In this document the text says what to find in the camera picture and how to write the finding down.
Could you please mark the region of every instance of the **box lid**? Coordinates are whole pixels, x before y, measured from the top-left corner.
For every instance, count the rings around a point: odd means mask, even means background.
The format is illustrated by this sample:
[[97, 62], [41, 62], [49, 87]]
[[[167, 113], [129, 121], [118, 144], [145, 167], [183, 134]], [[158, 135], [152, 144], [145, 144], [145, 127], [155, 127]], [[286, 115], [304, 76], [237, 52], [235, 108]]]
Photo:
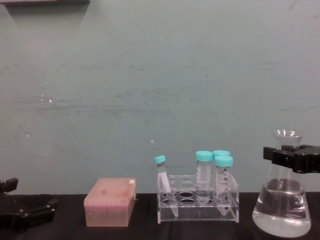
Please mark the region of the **box lid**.
[[84, 206], [125, 207], [135, 194], [135, 178], [100, 178], [85, 197]]

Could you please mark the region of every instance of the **black table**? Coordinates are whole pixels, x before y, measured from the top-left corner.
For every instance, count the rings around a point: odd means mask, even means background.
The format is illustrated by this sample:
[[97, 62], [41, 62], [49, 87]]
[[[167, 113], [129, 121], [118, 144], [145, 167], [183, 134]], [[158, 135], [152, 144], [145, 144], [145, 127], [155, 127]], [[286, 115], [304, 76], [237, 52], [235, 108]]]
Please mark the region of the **black table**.
[[[228, 221], [181, 221], [157, 223], [157, 195], [137, 194], [128, 227], [86, 227], [86, 195], [12, 196], [32, 206], [59, 199], [54, 221], [24, 233], [0, 230], [0, 240], [278, 240], [260, 230], [252, 220], [258, 193], [240, 193], [239, 223]], [[320, 192], [307, 193], [311, 230], [297, 239], [320, 240]]]

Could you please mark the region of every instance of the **erlenmeyer flask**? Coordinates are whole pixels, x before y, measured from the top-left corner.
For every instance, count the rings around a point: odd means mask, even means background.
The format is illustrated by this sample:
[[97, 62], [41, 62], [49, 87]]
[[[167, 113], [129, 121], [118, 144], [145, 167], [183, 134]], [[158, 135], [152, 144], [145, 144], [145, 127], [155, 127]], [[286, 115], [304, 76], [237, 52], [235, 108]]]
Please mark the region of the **erlenmeyer flask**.
[[[299, 146], [302, 132], [276, 129], [276, 149], [293, 152]], [[272, 164], [252, 214], [263, 231], [285, 238], [306, 234], [311, 228], [309, 208], [300, 175], [292, 169]]]

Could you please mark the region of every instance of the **clear acrylic rack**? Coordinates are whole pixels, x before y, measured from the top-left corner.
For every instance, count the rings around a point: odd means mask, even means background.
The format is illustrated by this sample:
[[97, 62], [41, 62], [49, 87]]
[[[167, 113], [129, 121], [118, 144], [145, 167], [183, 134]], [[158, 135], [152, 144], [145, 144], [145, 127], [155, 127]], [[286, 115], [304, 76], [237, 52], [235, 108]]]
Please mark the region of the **clear acrylic rack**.
[[161, 179], [157, 179], [158, 224], [168, 221], [234, 221], [239, 222], [239, 185], [232, 178], [231, 204], [217, 206], [215, 183], [212, 182], [210, 197], [206, 205], [200, 205], [196, 198], [195, 175], [169, 175], [170, 189], [177, 200], [179, 216], [175, 217], [166, 198]]

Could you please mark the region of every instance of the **teal cap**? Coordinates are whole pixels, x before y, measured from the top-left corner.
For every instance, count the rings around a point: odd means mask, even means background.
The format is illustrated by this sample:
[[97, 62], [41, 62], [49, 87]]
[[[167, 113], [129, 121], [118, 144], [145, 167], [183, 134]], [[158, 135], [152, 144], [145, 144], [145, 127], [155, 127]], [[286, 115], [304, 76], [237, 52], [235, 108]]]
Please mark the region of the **teal cap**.
[[214, 155], [212, 151], [197, 151], [195, 159], [201, 162], [210, 162], [214, 160]]
[[166, 157], [164, 155], [162, 156], [157, 156], [154, 158], [154, 161], [156, 164], [160, 164], [166, 161]]
[[232, 156], [217, 156], [214, 160], [215, 165], [219, 167], [231, 167], [234, 164]]
[[226, 150], [215, 150], [213, 151], [213, 158], [215, 159], [218, 156], [230, 156], [230, 152]]

